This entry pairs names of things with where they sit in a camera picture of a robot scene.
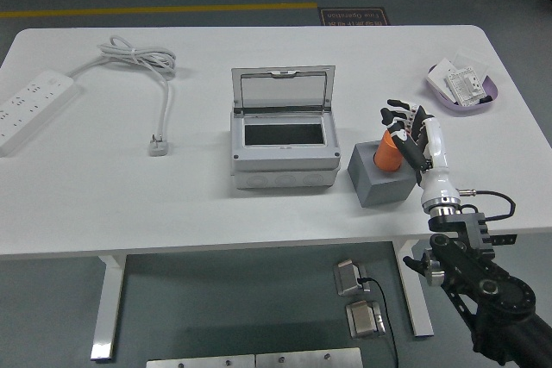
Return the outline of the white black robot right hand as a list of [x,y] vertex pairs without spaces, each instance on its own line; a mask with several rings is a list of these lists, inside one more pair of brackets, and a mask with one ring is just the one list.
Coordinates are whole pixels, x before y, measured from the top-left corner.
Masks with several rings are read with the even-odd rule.
[[432,217],[459,213],[439,121],[423,106],[397,99],[389,99],[380,113],[393,144],[417,174],[423,211]]

